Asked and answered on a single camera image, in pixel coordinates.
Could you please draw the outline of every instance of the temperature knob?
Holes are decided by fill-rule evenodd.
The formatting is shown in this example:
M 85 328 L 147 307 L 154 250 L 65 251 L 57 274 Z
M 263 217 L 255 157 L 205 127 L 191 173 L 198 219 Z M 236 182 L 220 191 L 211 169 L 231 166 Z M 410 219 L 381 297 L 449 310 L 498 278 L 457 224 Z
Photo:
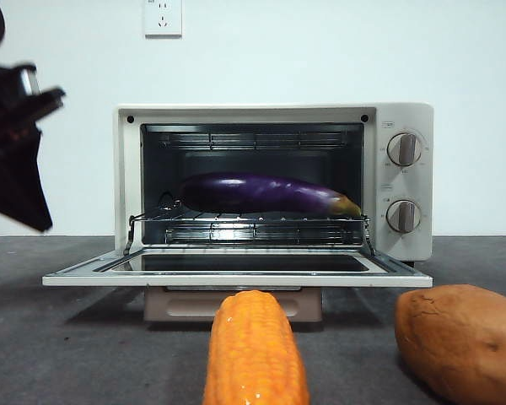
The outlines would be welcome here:
M 386 220 L 390 227 L 401 234 L 408 234 L 420 224 L 420 208 L 408 200 L 393 202 L 386 212 Z
M 421 154 L 422 145 L 413 133 L 398 133 L 388 143 L 388 156 L 398 166 L 412 165 L 420 159 Z

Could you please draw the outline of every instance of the oven door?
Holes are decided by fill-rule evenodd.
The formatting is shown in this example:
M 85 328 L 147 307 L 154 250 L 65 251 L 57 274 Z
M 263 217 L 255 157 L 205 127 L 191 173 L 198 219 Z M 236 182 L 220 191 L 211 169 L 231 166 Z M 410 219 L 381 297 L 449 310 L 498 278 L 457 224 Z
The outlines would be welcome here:
M 214 288 L 431 287 L 433 279 L 381 252 L 319 248 L 144 248 L 43 277 L 44 285 Z

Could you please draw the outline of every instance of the eggplant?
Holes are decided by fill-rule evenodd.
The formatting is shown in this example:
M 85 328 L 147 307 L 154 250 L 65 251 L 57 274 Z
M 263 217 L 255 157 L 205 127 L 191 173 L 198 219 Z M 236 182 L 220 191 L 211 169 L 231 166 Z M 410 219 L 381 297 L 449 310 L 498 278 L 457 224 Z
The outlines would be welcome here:
M 204 213 L 301 213 L 359 216 L 360 207 L 347 196 L 307 181 L 217 172 L 194 175 L 180 185 L 180 200 Z

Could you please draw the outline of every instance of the yellow corn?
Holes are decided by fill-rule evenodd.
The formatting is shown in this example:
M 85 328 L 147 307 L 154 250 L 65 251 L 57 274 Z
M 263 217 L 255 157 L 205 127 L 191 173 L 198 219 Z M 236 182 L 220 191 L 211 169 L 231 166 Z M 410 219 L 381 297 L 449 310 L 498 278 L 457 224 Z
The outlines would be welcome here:
M 203 405 L 306 405 L 305 368 L 273 295 L 243 291 L 213 321 Z

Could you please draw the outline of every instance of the brown potato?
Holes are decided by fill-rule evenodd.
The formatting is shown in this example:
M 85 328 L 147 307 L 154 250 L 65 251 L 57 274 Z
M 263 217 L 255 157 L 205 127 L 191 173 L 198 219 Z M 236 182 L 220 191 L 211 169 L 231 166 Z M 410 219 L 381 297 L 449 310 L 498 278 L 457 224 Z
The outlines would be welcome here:
M 409 291 L 396 340 L 410 369 L 459 404 L 506 405 L 506 297 L 471 285 Z

